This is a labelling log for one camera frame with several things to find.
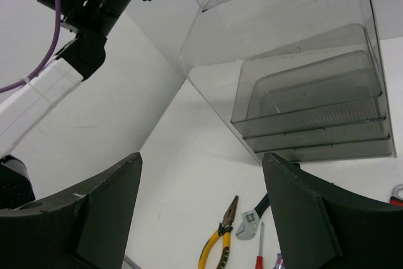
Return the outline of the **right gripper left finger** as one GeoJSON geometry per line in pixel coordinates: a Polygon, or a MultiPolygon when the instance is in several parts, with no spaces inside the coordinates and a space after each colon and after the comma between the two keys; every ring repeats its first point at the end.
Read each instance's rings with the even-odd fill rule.
{"type": "Polygon", "coordinates": [[[105,171],[37,199],[26,166],[1,160],[2,268],[121,268],[142,172],[129,154],[105,171]]]}

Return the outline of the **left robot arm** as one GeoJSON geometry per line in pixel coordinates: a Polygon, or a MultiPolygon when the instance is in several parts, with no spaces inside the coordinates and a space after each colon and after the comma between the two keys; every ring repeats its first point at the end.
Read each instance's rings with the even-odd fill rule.
{"type": "Polygon", "coordinates": [[[1,208],[35,200],[24,163],[12,155],[22,139],[106,59],[112,28],[131,0],[38,0],[55,12],[51,46],[38,67],[3,87],[1,103],[1,208]]]}

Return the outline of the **red handle adjustable wrench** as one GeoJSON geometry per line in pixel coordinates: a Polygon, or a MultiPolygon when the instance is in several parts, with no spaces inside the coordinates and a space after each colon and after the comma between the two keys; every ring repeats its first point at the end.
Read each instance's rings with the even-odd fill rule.
{"type": "Polygon", "coordinates": [[[403,190],[403,184],[396,185],[392,189],[392,194],[389,199],[389,203],[392,205],[398,205],[398,206],[403,206],[403,199],[402,199],[402,190],[403,190]]]}

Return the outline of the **clear acrylic box cover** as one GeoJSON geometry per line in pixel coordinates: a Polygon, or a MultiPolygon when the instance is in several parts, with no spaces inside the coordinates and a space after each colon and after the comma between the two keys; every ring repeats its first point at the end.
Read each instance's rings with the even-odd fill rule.
{"type": "Polygon", "coordinates": [[[200,0],[200,8],[181,48],[180,60],[189,82],[257,163],[263,160],[266,153],[279,149],[361,142],[383,139],[388,135],[394,142],[372,0],[200,0]],[[232,122],[231,116],[244,61],[352,23],[371,25],[376,31],[380,95],[269,117],[314,116],[325,121],[380,115],[386,115],[387,118],[243,138],[234,127],[240,122],[232,122]]]}

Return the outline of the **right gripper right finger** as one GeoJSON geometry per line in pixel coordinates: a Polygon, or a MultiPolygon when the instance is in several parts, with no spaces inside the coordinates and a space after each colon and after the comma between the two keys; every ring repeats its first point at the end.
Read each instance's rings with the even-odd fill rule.
{"type": "Polygon", "coordinates": [[[402,206],[345,190],[272,152],[262,165],[285,268],[402,268],[402,206]]]}

